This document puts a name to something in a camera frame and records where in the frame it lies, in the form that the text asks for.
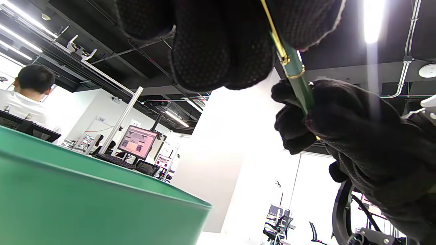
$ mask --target green bin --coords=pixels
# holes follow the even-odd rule
[[[211,205],[0,126],[1,245],[194,245]]]

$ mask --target keyboard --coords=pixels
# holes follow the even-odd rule
[[[101,160],[104,160],[104,161],[107,161],[107,162],[110,162],[112,164],[121,166],[121,167],[125,167],[128,169],[136,169],[135,165],[126,163],[125,161],[119,159],[118,157],[114,157],[114,156],[111,156],[109,154],[95,154],[94,157],[101,159]]]

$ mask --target ceiling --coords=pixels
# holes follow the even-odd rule
[[[414,0],[386,1],[378,45],[368,46],[363,37],[362,0],[347,0],[337,30],[329,34],[318,46],[302,54],[307,70],[306,79],[330,77],[357,84],[362,88],[368,88],[368,81],[376,79],[378,91],[375,92],[382,95],[394,94],[402,71]],[[113,1],[10,0],[10,2],[54,33],[60,33],[69,26],[57,39],[58,43],[66,46],[69,40],[78,35],[75,44],[84,47],[88,52],[97,49],[94,56],[88,60],[89,63],[133,91],[139,86],[144,87],[135,108],[155,119],[162,111],[162,107],[170,107],[170,110],[178,114],[189,127],[182,126],[165,114],[162,124],[175,132],[192,133],[201,112],[182,97],[195,96],[193,97],[195,100],[207,99],[209,93],[199,95],[184,90],[172,79],[169,53],[174,33],[148,42],[130,40],[117,27]],[[405,109],[419,106],[419,101],[425,98],[425,96],[406,97],[406,95],[436,93],[436,82],[418,75],[419,68],[436,58],[436,46],[432,44],[436,34],[434,9],[436,9],[435,1],[422,0],[412,45],[412,57],[416,61],[410,65],[401,97],[389,99],[400,113]],[[48,15],[51,20],[42,20],[41,13]],[[83,67],[77,59],[62,52],[53,43],[44,40],[10,15],[0,13],[0,23],[42,47],[44,52],[36,62],[52,68],[58,74],[56,83],[59,86],[71,92],[103,88],[114,96],[122,98],[123,101],[129,101],[131,95],[121,87],[111,83],[94,70]],[[25,45],[18,45],[14,40],[6,39],[32,58],[38,56]],[[23,64],[28,64],[19,55],[7,50],[1,51]],[[280,67],[278,65],[276,67],[283,76]],[[377,69],[377,76],[368,75],[370,67]],[[162,104],[162,100],[171,100],[171,102]]]

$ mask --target white t-shirt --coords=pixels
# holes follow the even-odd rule
[[[29,113],[32,121],[41,127],[60,133],[61,128],[49,116],[46,108],[41,102],[29,99],[20,93],[0,89],[0,110],[4,111],[10,105],[9,113],[25,119]]]

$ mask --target gloved hand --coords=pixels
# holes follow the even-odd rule
[[[337,26],[345,0],[268,0],[288,45],[305,50]],[[132,38],[161,37],[176,26],[171,67],[191,91],[251,87],[276,57],[260,0],[116,0],[121,28]]]
[[[428,238],[436,224],[436,197],[430,194],[436,184],[434,139],[352,84],[323,79],[313,82],[312,92],[315,105],[304,117],[288,81],[272,88],[272,98],[286,104],[275,124],[285,148],[296,154],[320,137],[336,168],[398,229]]]

